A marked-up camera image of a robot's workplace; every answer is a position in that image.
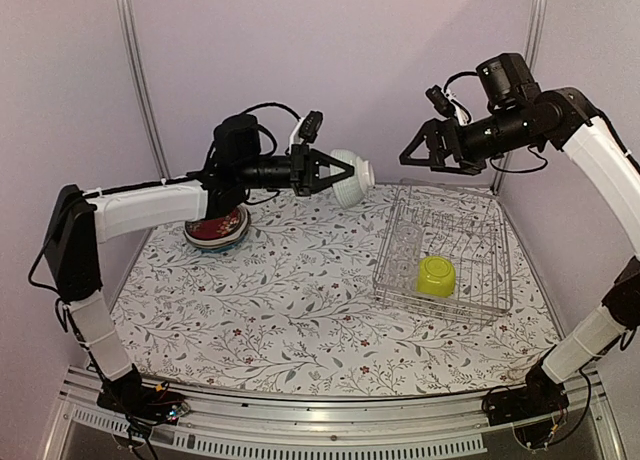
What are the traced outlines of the white small bowl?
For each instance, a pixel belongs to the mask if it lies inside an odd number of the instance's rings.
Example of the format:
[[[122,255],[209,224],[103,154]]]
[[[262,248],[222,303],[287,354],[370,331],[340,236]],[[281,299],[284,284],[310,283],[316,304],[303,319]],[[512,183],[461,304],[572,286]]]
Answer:
[[[330,155],[354,168],[351,177],[332,185],[338,204],[345,209],[358,205],[365,199],[368,190],[375,186],[372,164],[350,150],[334,149]]]

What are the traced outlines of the white cream plate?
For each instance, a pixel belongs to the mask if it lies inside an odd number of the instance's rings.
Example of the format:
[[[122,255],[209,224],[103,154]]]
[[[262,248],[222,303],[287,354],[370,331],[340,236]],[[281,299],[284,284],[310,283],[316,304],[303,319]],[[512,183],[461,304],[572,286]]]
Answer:
[[[186,240],[196,248],[216,250],[240,241],[248,232],[251,215],[237,207],[223,217],[184,223]]]

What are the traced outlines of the dark red patterned plate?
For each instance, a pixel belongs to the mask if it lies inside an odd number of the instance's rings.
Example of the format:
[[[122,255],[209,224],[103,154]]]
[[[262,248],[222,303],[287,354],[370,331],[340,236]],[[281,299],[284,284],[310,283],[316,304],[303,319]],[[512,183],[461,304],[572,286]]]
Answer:
[[[226,239],[240,230],[245,221],[243,207],[236,207],[223,217],[209,220],[186,222],[185,234],[188,238],[199,242],[210,242]]]

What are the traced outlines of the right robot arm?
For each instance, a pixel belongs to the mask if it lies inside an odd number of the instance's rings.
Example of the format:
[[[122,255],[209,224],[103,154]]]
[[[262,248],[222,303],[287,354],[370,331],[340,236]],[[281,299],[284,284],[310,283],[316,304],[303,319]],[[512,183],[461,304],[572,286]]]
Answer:
[[[523,148],[552,145],[596,189],[639,248],[639,164],[608,117],[579,90],[541,91],[536,84],[506,87],[487,95],[490,116],[462,125],[453,118],[426,121],[402,150],[403,165],[476,175],[491,160]],[[553,347],[528,375],[517,407],[537,416],[556,397],[554,384],[567,380],[625,332],[639,327],[639,257],[614,281],[601,304]]]

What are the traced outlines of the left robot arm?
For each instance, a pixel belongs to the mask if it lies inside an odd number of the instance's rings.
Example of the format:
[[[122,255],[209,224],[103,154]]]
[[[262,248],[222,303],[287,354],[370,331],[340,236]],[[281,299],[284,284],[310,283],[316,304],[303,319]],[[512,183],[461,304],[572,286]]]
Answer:
[[[298,143],[290,145],[288,154],[276,155],[263,154],[248,143],[211,147],[200,170],[175,179],[91,191],[75,184],[63,187],[40,255],[79,344],[101,376],[112,382],[111,399],[126,413],[138,414],[148,406],[149,395],[126,376],[134,367],[104,300],[100,245],[163,224],[223,217],[257,189],[290,189],[307,197],[331,188],[349,208],[374,184],[370,162],[349,150],[325,154]]]

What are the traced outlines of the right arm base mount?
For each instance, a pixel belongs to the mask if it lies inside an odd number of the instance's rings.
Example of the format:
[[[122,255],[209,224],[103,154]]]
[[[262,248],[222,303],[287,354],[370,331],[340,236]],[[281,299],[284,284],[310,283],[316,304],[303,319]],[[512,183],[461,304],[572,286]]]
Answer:
[[[544,416],[540,422],[513,430],[517,442],[530,450],[546,448],[566,419],[569,399],[562,383],[547,377],[539,365],[525,376],[520,387],[496,387],[483,397],[481,409],[491,426],[512,424]]]

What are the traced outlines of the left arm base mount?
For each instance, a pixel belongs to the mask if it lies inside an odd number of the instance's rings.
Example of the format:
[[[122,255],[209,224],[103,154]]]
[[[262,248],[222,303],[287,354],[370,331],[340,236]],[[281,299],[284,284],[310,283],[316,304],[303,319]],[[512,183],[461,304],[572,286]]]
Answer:
[[[153,387],[145,386],[141,374],[133,364],[125,369],[124,374],[111,380],[94,356],[90,355],[90,358],[102,382],[97,399],[99,407],[150,425],[175,425],[179,418],[190,412],[186,397],[172,390],[169,382],[163,381]]]

